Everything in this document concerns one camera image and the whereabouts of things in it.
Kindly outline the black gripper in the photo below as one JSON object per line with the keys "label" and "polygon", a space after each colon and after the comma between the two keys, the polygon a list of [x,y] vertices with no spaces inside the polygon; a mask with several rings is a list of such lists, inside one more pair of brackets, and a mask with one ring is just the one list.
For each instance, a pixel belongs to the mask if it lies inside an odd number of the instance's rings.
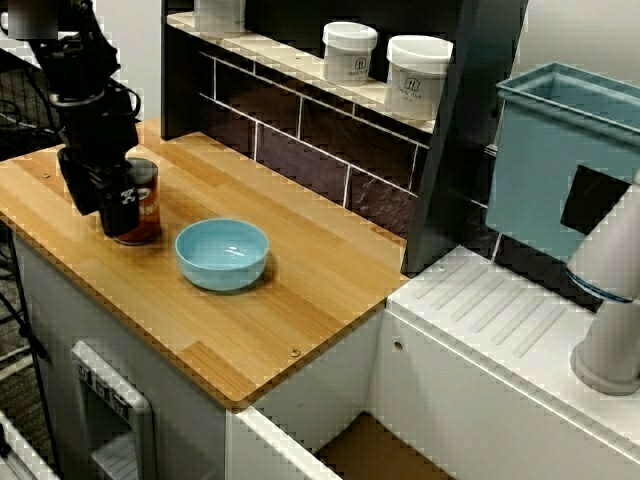
{"label": "black gripper", "polygon": [[[108,237],[134,230],[139,200],[126,154],[138,144],[139,96],[104,92],[70,99],[54,94],[52,105],[62,121],[64,142],[57,159],[75,206],[83,216],[99,210]],[[108,176],[94,189],[89,174]]]}

